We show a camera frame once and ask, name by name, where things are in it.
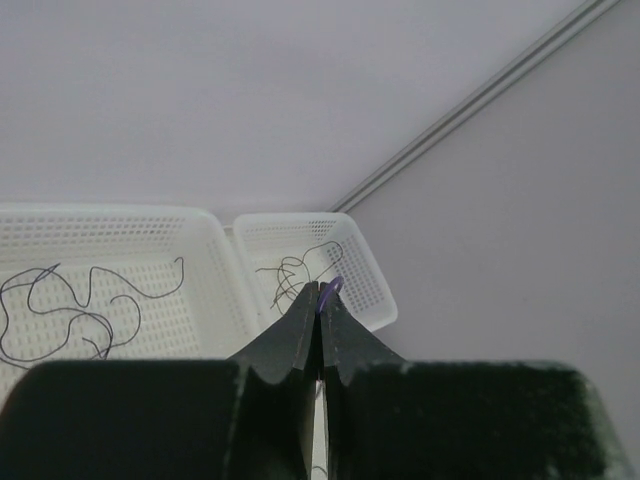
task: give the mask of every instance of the purple string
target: purple string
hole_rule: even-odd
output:
[[[344,278],[338,275],[331,280],[326,287],[320,292],[320,298],[318,298],[318,305],[316,306],[316,313],[320,314],[324,311],[324,307],[327,304],[327,300],[332,293],[339,293],[344,285]]]

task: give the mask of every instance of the large white basket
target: large white basket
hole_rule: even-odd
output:
[[[89,294],[86,311],[108,318],[114,342],[137,335],[113,348],[108,358],[226,357],[260,333],[258,312],[242,278],[241,269],[221,225],[211,214],[197,209],[146,206],[2,205],[0,206],[0,283],[26,269],[47,269],[66,278],[80,303]],[[28,283],[38,270],[5,284],[2,293],[7,312],[0,310],[0,328],[6,353],[13,358],[35,358],[66,346],[48,359],[91,358],[108,342],[108,333],[95,319],[84,316],[69,327],[69,310],[47,315],[33,313],[27,305]],[[134,298],[140,308],[138,320]],[[71,290],[53,275],[32,291],[36,311],[78,308]],[[0,353],[0,358],[8,359]],[[36,362],[17,362],[31,367]],[[0,405],[25,370],[0,362]]]
[[[369,330],[397,319],[389,286],[355,221],[343,213],[284,213],[239,216],[233,233],[247,278],[253,285],[266,327],[291,304],[308,280],[345,279],[341,298],[351,314]],[[286,257],[304,258],[306,266]],[[285,262],[284,270],[276,270]]]

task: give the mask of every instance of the white wall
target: white wall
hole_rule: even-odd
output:
[[[640,470],[640,2],[350,212],[424,359],[570,362]]]
[[[329,208],[582,0],[1,0],[0,201]]]

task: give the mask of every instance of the metal strip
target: metal strip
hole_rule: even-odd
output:
[[[587,0],[488,82],[369,175],[331,211],[347,212],[517,82],[620,0]]]

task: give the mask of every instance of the small white basket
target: small white basket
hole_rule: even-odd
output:
[[[39,270],[6,281],[27,269],[55,272],[33,287]],[[151,296],[180,288],[162,298]],[[0,283],[5,282],[0,329],[5,353],[16,359],[47,355],[47,359],[96,356],[109,334],[95,317],[82,316],[70,325],[75,312],[91,311],[108,318],[113,348],[108,358],[226,357],[261,331],[258,311],[231,251],[224,231],[211,214],[177,207],[115,205],[0,205]],[[62,310],[47,315],[34,313]],[[98,345],[93,346],[88,340]],[[32,367],[38,361],[14,362]],[[0,405],[24,369],[0,362]]]
[[[233,223],[240,258],[266,319],[281,317],[295,292],[312,280],[345,283],[351,314],[374,331],[394,322],[398,309],[355,221],[343,213],[241,215]],[[304,265],[300,264],[304,256]]]

